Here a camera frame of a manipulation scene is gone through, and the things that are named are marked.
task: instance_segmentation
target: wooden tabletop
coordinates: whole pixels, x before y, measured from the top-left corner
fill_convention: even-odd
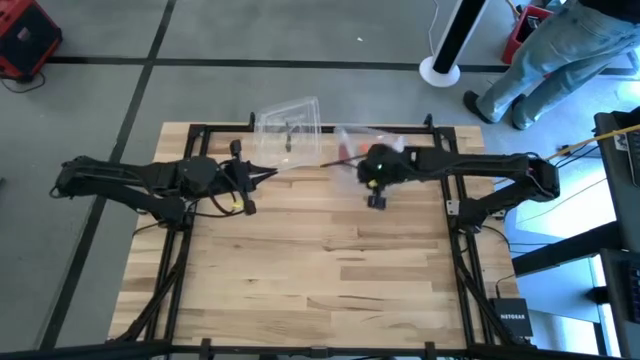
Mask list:
[[[165,123],[154,161],[181,159],[188,128]],[[480,128],[456,132],[460,152],[484,152]],[[229,142],[242,139],[243,159],[250,160],[252,136],[214,133],[208,155],[225,160]],[[433,145],[432,136],[408,140]],[[322,135],[322,148],[326,161],[337,159],[333,134]],[[382,212],[367,208],[365,192],[339,189],[332,171],[296,168],[263,182],[252,194],[258,209],[253,216],[197,218],[174,343],[211,338],[230,346],[421,348],[433,341],[440,349],[466,348],[440,183],[396,186]],[[493,189],[488,178],[465,181],[471,197]],[[229,208],[227,197],[220,200]],[[198,211],[216,213],[208,201]],[[153,222],[141,216],[138,226]],[[498,222],[487,224],[502,230]],[[165,232],[154,228],[133,239],[110,337],[121,334],[151,298]],[[496,233],[483,231],[477,243],[492,296],[495,282],[513,274],[511,258]],[[513,278],[500,290],[518,296]]]

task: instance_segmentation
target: blue jeans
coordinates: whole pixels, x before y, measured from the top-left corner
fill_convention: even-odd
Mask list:
[[[518,95],[550,74],[513,109],[513,125],[524,130],[639,41],[640,25],[569,1],[529,36],[509,70],[476,105],[489,120],[498,122]]]

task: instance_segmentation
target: clear plastic container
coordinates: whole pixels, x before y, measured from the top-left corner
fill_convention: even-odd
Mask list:
[[[316,97],[263,109],[256,116],[252,162],[279,170],[317,165],[322,155],[321,132]]]
[[[380,130],[370,129],[358,125],[336,126],[333,130],[338,143],[338,160],[347,160],[364,155],[373,144],[387,144],[398,152],[404,150],[407,138],[402,135],[392,134]],[[356,167],[362,159],[354,159],[348,162],[350,165],[332,166],[331,177],[338,190],[346,193],[368,194],[364,184],[358,182]]]

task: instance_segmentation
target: shoe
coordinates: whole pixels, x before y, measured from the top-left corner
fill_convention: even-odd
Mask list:
[[[480,109],[478,109],[478,105],[476,105],[476,101],[480,96],[473,91],[466,91],[462,96],[462,103],[464,107],[467,108],[473,115],[477,116],[480,120],[484,121],[487,124],[495,124],[494,121],[489,120],[486,116],[482,115]]]
[[[516,105],[518,105],[518,103],[524,99],[526,99],[527,96],[525,94],[520,94],[518,95],[515,99],[513,99],[513,102],[511,102],[511,127],[513,127],[516,130],[519,131],[524,131],[524,129],[519,128],[514,122],[513,122],[513,109],[516,108]]]

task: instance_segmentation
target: gray floor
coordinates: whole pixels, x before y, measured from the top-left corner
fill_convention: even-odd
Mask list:
[[[165,7],[164,0],[39,3],[63,28],[57,55],[65,56],[146,57]],[[453,2],[440,6],[434,42]],[[489,6],[461,64],[501,64],[513,18],[504,2]],[[424,14],[432,12],[430,1],[416,0],[178,0],[159,56],[417,63],[429,53],[431,16]],[[613,66],[630,64],[621,57]],[[39,342],[91,202],[47,196],[59,165],[82,154],[109,156],[141,69],[47,65],[41,89],[16,95],[0,88],[0,177],[7,179],[0,187],[0,352]],[[430,112],[438,125],[482,126],[490,152],[541,154],[590,137],[596,112],[640,100],[638,82],[601,76],[518,132],[481,124],[461,105],[465,90],[481,92],[498,76],[464,73],[456,86],[436,89],[412,71],[156,66],[122,161],[149,162],[165,121],[246,122],[250,111],[302,96],[319,98],[325,123],[419,124]],[[133,212],[108,203],[58,345],[104,341],[135,222]],[[545,224],[535,228],[554,235]],[[520,285],[526,293],[536,283]]]

